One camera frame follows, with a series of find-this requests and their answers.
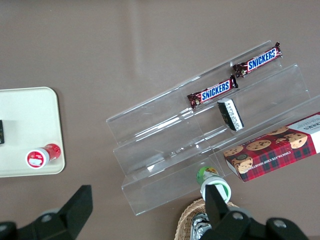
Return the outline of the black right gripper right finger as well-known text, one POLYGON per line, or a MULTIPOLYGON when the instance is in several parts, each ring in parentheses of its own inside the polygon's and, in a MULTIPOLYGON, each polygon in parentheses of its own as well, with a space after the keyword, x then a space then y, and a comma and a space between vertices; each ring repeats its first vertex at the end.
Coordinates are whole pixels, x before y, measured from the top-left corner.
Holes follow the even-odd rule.
POLYGON ((241 208, 230 210, 214 185, 205 189, 205 210, 211 225, 202 240, 307 240, 291 220, 269 218, 265 224, 245 214, 241 208))

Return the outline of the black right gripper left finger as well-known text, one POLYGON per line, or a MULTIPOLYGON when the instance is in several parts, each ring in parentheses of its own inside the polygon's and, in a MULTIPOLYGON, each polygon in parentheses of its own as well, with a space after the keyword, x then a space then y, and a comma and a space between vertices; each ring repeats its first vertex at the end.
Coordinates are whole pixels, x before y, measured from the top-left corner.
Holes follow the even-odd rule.
POLYGON ((17 228, 14 221, 0 223, 2 240, 75 240, 93 211, 92 186, 82 185, 57 211, 39 216, 17 228))

